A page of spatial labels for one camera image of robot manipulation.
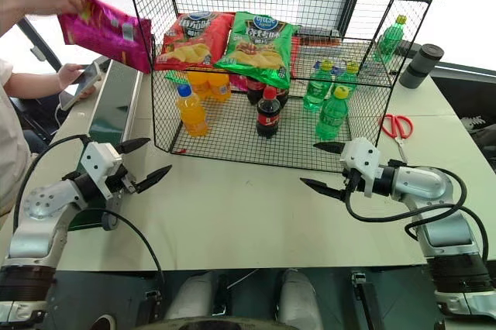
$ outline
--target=metal wire grid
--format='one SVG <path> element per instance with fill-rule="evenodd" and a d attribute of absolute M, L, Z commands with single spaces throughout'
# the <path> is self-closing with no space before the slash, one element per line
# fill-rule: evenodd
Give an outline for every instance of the metal wire grid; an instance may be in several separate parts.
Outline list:
<path fill-rule="evenodd" d="M 338 140 L 365 136 L 376 142 L 378 122 L 384 114 L 394 77 L 404 58 L 395 57 L 385 66 L 374 58 L 374 40 L 394 23 L 397 15 L 408 17 L 405 40 L 413 40 L 430 0 L 134 0 L 136 12 L 152 19 L 160 52 L 164 32 L 178 13 L 193 11 L 251 11 L 304 26 L 335 29 L 350 22 L 347 39 L 339 48 L 300 46 L 291 82 L 291 98 L 281 113 L 279 132 L 272 139 L 256 134 L 256 109 L 244 94 L 235 93 L 225 103 L 206 101 L 210 133 L 191 138 L 184 130 L 175 107 L 176 85 L 165 78 L 166 72 L 153 72 L 153 124 L 159 148 L 189 156 L 264 163 L 313 170 L 340 171 L 337 158 L 312 146 L 317 115 L 302 109 L 301 97 L 316 60 L 331 59 L 360 62 L 359 86 L 349 102 L 350 114 Z"/>

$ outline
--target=red scissors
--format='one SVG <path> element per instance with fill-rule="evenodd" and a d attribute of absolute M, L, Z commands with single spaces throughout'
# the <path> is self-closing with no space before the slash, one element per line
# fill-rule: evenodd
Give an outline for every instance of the red scissors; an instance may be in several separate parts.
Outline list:
<path fill-rule="evenodd" d="M 389 119 L 389 121 L 391 122 L 391 131 L 386 129 L 386 127 L 384 126 L 384 122 L 387 119 Z M 408 132 L 405 131 L 403 122 L 408 127 Z M 403 140 L 409 138 L 413 133 L 412 121 L 408 117 L 405 117 L 404 115 L 387 114 L 381 120 L 381 128 L 382 131 L 384 131 L 388 136 L 390 136 L 396 141 L 400 149 L 400 154 L 401 154 L 401 158 L 403 159 L 403 162 L 408 163 L 405 151 L 403 150 Z"/>

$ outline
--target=white shirt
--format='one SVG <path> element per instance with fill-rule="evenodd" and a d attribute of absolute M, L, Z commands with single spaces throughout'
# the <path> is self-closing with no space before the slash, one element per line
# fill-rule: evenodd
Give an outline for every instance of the white shirt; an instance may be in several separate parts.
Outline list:
<path fill-rule="evenodd" d="M 0 59 L 0 212 L 16 199 L 30 156 L 16 111 L 3 89 L 11 75 L 12 65 Z"/>

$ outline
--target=green soda bottle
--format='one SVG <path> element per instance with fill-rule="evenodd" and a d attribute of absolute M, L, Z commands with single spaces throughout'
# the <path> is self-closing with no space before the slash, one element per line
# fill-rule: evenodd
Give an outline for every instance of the green soda bottle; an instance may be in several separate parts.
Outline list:
<path fill-rule="evenodd" d="M 332 62 L 324 60 L 320 64 L 320 68 L 316 70 L 310 78 L 328 81 L 309 81 L 307 85 L 307 93 L 303 97 L 303 108 L 309 111 L 317 112 L 326 98 L 327 92 L 331 88 Z"/>
<path fill-rule="evenodd" d="M 357 89 L 357 73 L 359 69 L 360 65 L 354 61 L 350 61 L 346 64 L 346 72 L 336 76 L 331 95 L 334 95 L 334 91 L 336 91 L 339 86 L 344 86 L 348 88 L 348 98 L 346 100 L 350 100 L 353 92 Z"/>
<path fill-rule="evenodd" d="M 338 86 L 331 98 L 324 103 L 315 130 L 320 139 L 331 140 L 338 136 L 339 129 L 348 115 L 348 94 L 346 86 Z"/>
<path fill-rule="evenodd" d="M 396 23 L 386 29 L 384 34 L 379 38 L 379 42 L 377 43 L 377 48 L 381 52 L 374 52 L 374 60 L 381 61 L 382 60 L 387 63 L 389 60 L 393 58 L 394 51 L 396 47 L 398 47 L 401 40 L 403 40 L 403 26 L 406 23 L 406 16 L 399 15 L 396 18 Z"/>

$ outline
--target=orange juice bottle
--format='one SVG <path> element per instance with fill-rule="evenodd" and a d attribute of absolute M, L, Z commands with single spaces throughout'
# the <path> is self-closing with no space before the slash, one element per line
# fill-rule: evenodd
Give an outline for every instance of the orange juice bottle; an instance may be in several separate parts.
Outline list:
<path fill-rule="evenodd" d="M 204 136 L 208 133 L 205 110 L 202 107 L 200 98 L 193 91 L 189 84 L 181 84 L 177 87 L 179 99 L 176 105 L 181 112 L 181 121 L 191 136 Z"/>
<path fill-rule="evenodd" d="M 208 84 L 212 97 L 218 101 L 226 101 L 231 97 L 231 85 L 229 84 L 229 75 L 226 73 L 210 73 Z"/>
<path fill-rule="evenodd" d="M 211 73 L 204 72 L 187 72 L 188 80 L 191 84 L 193 92 L 200 97 L 201 100 L 205 100 L 210 96 L 210 86 L 208 86 L 208 75 Z"/>

